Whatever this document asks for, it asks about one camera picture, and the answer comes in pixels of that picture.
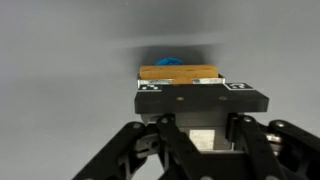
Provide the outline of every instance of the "black metal bracket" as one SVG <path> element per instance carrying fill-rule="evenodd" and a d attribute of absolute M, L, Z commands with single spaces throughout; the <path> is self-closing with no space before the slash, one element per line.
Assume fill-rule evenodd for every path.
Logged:
<path fill-rule="evenodd" d="M 201 153 L 175 125 L 174 115 L 155 124 L 125 125 L 73 180 L 128 180 L 158 154 L 160 180 L 318 180 L 320 139 L 282 120 L 268 127 L 230 114 L 226 138 L 235 151 Z"/>

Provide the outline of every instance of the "blue object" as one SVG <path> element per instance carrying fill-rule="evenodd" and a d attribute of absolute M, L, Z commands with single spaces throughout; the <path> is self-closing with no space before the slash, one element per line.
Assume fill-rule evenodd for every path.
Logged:
<path fill-rule="evenodd" d="M 176 65 L 183 65 L 183 62 L 177 58 L 164 58 L 158 61 L 156 66 L 176 66 Z"/>

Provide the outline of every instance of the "gray wall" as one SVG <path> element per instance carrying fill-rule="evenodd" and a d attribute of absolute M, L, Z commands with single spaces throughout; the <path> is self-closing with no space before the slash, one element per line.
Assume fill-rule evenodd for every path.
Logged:
<path fill-rule="evenodd" d="M 320 136 L 319 0 L 1 0 L 1 179 L 70 179 L 134 114 L 141 63 L 214 63 Z M 136 179 L 161 173 L 155 158 Z"/>

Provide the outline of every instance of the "screw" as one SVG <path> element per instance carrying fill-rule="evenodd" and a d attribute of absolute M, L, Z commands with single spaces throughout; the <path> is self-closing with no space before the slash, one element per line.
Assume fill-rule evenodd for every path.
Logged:
<path fill-rule="evenodd" d="M 276 125 L 279 126 L 279 127 L 284 127 L 284 123 L 280 122 L 280 121 L 276 122 Z"/>
<path fill-rule="evenodd" d="M 246 122 L 251 122 L 251 118 L 249 118 L 249 117 L 244 117 L 243 120 Z"/>
<path fill-rule="evenodd" d="M 228 98 L 225 97 L 225 96 L 220 96 L 219 99 L 220 99 L 221 101 L 226 101 L 226 100 L 228 100 Z"/>
<path fill-rule="evenodd" d="M 141 127 L 140 123 L 134 123 L 133 128 L 134 129 L 139 129 Z"/>
<path fill-rule="evenodd" d="M 166 118 L 161 119 L 161 122 L 162 122 L 162 123 L 167 123 L 167 122 L 168 122 L 168 119 L 166 119 Z"/>
<path fill-rule="evenodd" d="M 182 101 L 184 101 L 184 97 L 177 97 L 176 100 L 179 101 L 179 102 L 182 102 Z"/>
<path fill-rule="evenodd" d="M 210 176 L 202 176 L 200 180 L 213 180 Z"/>
<path fill-rule="evenodd" d="M 275 176 L 272 176 L 272 175 L 268 175 L 266 177 L 266 180 L 280 180 L 279 178 L 275 177 Z"/>

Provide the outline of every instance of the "wooden block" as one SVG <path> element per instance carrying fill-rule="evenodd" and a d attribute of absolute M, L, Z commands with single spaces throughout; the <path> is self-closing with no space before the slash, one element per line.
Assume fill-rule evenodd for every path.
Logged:
<path fill-rule="evenodd" d="M 141 66 L 140 79 L 174 79 L 174 84 L 192 84 L 192 79 L 218 78 L 214 65 Z"/>

